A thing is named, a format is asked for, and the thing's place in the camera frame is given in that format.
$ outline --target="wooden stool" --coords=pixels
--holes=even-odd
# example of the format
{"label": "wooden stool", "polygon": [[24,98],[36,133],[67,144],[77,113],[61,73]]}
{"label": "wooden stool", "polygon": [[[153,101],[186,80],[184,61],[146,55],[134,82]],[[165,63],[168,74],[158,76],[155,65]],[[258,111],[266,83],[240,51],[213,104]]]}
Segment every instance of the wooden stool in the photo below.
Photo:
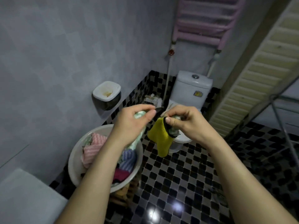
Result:
{"label": "wooden stool", "polygon": [[141,180],[141,170],[142,167],[140,167],[135,177],[123,188],[111,193],[109,197],[109,202],[128,208],[129,203],[133,200],[133,196],[138,189],[139,181]]}

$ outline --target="yellow sticker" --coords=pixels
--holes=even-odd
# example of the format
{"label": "yellow sticker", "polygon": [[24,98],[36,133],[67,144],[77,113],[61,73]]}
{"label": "yellow sticker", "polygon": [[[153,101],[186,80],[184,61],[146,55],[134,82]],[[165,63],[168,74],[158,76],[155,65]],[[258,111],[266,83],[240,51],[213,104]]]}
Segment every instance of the yellow sticker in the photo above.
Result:
{"label": "yellow sticker", "polygon": [[195,91],[195,93],[193,94],[193,96],[196,96],[196,97],[202,97],[202,92],[200,92],[200,91]]}

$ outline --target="yellow cloth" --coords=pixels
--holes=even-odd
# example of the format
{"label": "yellow cloth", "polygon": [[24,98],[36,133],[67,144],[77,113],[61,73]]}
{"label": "yellow cloth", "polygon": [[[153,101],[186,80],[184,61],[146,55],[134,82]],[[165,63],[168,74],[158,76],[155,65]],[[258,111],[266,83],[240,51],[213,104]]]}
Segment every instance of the yellow cloth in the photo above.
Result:
{"label": "yellow cloth", "polygon": [[169,147],[174,140],[167,133],[163,119],[159,118],[147,134],[148,138],[157,144],[158,156],[160,157],[168,155]]}

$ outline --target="wall-mounted tissue box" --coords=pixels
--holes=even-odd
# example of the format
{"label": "wall-mounted tissue box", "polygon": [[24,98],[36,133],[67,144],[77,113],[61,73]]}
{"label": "wall-mounted tissue box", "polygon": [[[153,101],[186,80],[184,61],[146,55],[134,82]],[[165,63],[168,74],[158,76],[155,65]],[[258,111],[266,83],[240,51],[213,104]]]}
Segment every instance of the wall-mounted tissue box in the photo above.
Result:
{"label": "wall-mounted tissue box", "polygon": [[92,94],[100,101],[101,109],[110,110],[121,99],[121,86],[115,82],[106,81],[97,86]]}

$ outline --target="hand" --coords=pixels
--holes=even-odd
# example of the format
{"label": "hand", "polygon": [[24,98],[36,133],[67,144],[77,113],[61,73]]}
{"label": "hand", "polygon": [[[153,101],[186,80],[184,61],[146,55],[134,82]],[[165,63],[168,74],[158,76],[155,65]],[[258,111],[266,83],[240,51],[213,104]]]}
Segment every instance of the hand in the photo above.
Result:
{"label": "hand", "polygon": [[[144,116],[135,119],[134,115],[137,112],[149,110]],[[153,105],[134,105],[123,108],[117,117],[116,123],[109,135],[109,138],[118,140],[121,145],[126,147],[131,144],[142,129],[154,118],[156,115],[155,106]]]}
{"label": "hand", "polygon": [[[171,118],[173,115],[184,116],[185,120]],[[181,130],[188,138],[204,147],[221,137],[195,107],[177,105],[164,114],[166,123]]]}

